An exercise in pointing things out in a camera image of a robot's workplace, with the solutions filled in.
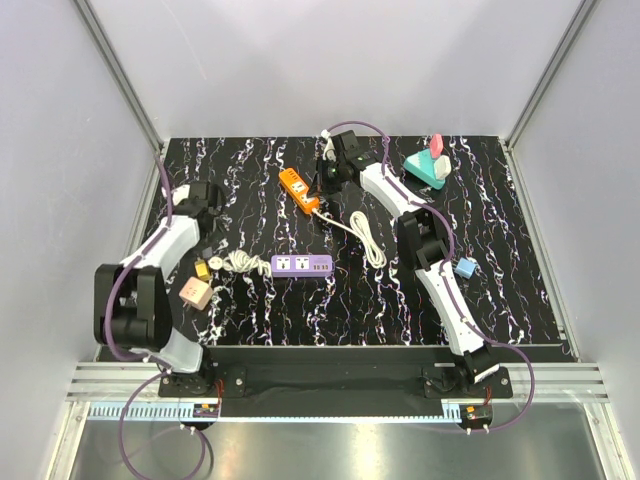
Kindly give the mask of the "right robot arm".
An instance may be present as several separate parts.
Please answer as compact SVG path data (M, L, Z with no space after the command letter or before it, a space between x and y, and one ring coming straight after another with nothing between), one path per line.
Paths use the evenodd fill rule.
M499 363L492 355L454 278L453 231L444 216L411 192L394 174L388 152L377 159L359 143L354 131L321 133L313 195L338 193L351 182L380 202L395 220L397 253L426 288L445 329L453 355L454 384L466 396L486 389Z

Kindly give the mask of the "purple power strip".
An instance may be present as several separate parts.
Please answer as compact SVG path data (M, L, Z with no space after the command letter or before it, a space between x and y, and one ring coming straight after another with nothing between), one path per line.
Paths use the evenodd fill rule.
M327 254L274 255L271 270L274 278L323 278L334 272L334 262Z

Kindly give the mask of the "teal power strip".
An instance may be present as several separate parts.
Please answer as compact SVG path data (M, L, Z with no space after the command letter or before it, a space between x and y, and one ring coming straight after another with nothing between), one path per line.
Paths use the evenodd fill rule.
M445 181L436 178L434 165L435 160L431 156L431 152L422 150L408 156L403 163L403 168L430 187L441 190Z

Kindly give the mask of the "yellow white charger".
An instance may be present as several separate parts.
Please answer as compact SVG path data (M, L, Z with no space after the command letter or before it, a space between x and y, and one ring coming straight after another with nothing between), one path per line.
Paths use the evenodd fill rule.
M210 279L212 278L209 265L204 259L196 260L194 262L194 269L195 269L196 277L199 280L203 282L209 282Z

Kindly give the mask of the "orange power strip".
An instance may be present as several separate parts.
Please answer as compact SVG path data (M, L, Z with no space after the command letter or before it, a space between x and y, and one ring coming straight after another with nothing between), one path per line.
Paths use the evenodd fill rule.
M309 186L303 178L293 169L287 168L278 175L280 185L286 193L294 200L294 203L306 215L313 215L320 206L316 197L310 197Z

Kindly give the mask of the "pink plug adapter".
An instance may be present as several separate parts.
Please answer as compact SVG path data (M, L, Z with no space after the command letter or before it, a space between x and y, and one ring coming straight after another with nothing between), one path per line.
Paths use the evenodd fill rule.
M444 149L444 141L443 141L443 137L441 134L434 134L431 137L430 143L429 143L429 150L430 150L430 154L431 157L434 160L437 160L443 153L443 149Z

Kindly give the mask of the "pink cube deer adapter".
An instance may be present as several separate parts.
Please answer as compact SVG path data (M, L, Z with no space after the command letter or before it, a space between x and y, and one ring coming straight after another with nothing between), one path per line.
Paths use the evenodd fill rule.
M179 292L185 305L203 311L213 297L211 286L196 277L190 277Z

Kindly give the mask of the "white plug adapter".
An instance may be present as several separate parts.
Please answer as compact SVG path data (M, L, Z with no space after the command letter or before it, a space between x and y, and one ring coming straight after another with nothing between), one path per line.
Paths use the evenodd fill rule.
M434 177L438 181L444 181L451 173L451 162L447 155L440 155L433 163Z

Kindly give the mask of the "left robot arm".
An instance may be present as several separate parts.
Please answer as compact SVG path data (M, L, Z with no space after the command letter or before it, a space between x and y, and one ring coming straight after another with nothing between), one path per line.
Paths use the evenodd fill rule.
M195 182L175 189L172 202L172 211L133 254L97 268L93 332L118 359L151 356L181 375L190 393L203 396L216 382L211 355L174 327L165 284L189 251L218 234L226 198L219 185Z

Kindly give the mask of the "blue usb charger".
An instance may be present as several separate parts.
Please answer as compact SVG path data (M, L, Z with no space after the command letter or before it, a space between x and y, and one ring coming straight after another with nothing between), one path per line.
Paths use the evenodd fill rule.
M477 263L473 259L460 258L454 272L464 279L470 279L474 275L476 268Z

